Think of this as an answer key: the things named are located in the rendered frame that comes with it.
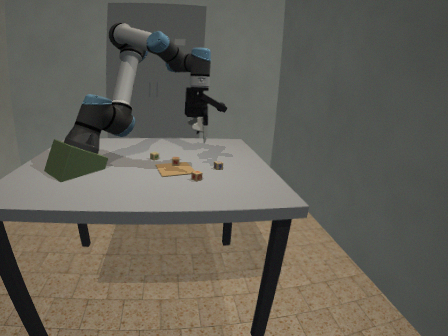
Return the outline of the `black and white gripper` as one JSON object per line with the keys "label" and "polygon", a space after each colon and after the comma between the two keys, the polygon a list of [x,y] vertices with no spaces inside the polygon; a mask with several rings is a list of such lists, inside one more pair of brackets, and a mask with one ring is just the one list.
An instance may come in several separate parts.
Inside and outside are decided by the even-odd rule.
{"label": "black and white gripper", "polygon": [[[203,91],[208,91],[209,88],[191,87],[186,93],[185,114],[187,117],[194,119],[189,120],[188,124],[192,125],[192,129],[203,132],[204,143],[208,136],[208,103],[201,99]],[[197,95],[199,92],[199,96]],[[188,104],[190,103],[190,104]],[[188,108],[188,113],[187,113]],[[203,117],[201,117],[203,115]]]}

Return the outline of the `tan flat mat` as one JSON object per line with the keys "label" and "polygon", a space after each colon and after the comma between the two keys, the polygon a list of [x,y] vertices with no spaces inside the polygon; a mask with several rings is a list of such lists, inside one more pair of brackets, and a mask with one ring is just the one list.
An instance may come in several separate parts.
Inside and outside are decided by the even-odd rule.
{"label": "tan flat mat", "polygon": [[162,177],[188,175],[195,171],[187,162],[179,162],[179,166],[172,163],[155,164]]}

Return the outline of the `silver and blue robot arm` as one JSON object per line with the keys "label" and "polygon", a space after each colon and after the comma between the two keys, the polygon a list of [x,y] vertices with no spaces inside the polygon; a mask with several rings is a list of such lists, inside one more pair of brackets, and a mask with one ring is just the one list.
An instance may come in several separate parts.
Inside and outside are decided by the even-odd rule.
{"label": "silver and blue robot arm", "polygon": [[[119,47],[121,59],[113,99],[86,95],[74,127],[64,143],[98,154],[101,130],[119,137],[124,137],[132,131],[135,118],[131,115],[130,100],[136,70],[138,63],[146,58],[148,52],[162,58],[171,72],[191,72],[190,86],[209,87],[209,49],[193,48],[191,54],[184,54],[161,31],[150,34],[131,28],[125,23],[116,23],[110,28],[109,39],[115,47]],[[208,77],[205,77],[206,75]]]}

